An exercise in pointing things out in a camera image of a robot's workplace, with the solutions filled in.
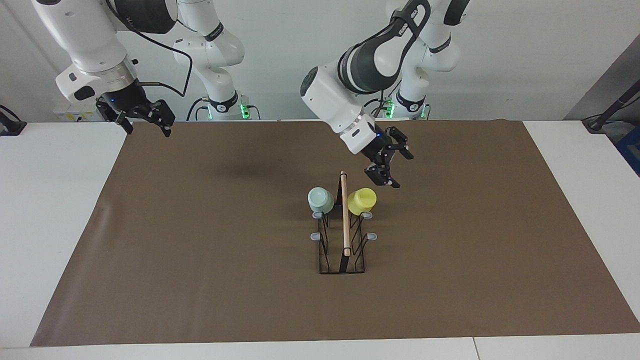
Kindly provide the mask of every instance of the white table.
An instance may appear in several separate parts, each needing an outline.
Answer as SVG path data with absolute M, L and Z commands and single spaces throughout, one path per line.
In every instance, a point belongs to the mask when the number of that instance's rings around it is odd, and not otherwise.
M 640 318 L 640 179 L 576 122 L 526 122 Z M 0 359 L 640 359 L 640 334 L 28 348 L 124 141 L 112 124 L 0 138 Z

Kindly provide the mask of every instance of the wall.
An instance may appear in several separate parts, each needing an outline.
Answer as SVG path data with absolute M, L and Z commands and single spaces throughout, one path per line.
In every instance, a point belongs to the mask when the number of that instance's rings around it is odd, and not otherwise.
M 0 1 L 20 22 L 29 24 L 28 33 L 54 67 L 63 69 L 69 64 L 29 1 Z M 238 89 L 260 106 L 263 117 L 312 117 L 298 96 L 302 79 L 314 65 L 337 58 L 382 28 L 387 18 L 384 5 L 385 0 L 217 0 L 225 27 L 247 50 L 244 63 L 229 71 Z M 460 65 L 452 73 L 431 76 L 431 117 L 563 119 L 640 33 L 638 13 L 637 0 L 476 0 L 466 21 L 454 30 L 463 49 Z M 187 34 L 176 27 L 155 38 L 171 44 Z M 3 31 L 2 46 L 5 38 Z M 131 56 L 140 60 L 142 80 L 181 86 L 186 70 L 174 62 L 171 53 L 135 34 L 121 33 L 119 38 Z M 11 71 L 28 67 L 30 74 L 15 79 L 14 87 L 32 93 L 53 91 L 53 76 L 33 71 L 21 57 L 3 62 L 10 64 Z M 153 99 L 165 98 L 181 115 L 193 99 L 204 94 L 204 87 L 194 78 L 187 99 L 164 89 L 149 94 Z M 20 109 L 31 106 L 20 99 L 14 101 Z M 37 106 L 47 111 L 46 104 Z
M 631 46 L 622 53 L 593 88 L 578 102 L 566 116 L 566 119 L 582 120 L 603 113 L 638 79 L 640 79 L 640 36 L 631 43 Z M 620 110 L 612 117 L 612 120 L 623 119 L 640 121 L 640 101 Z

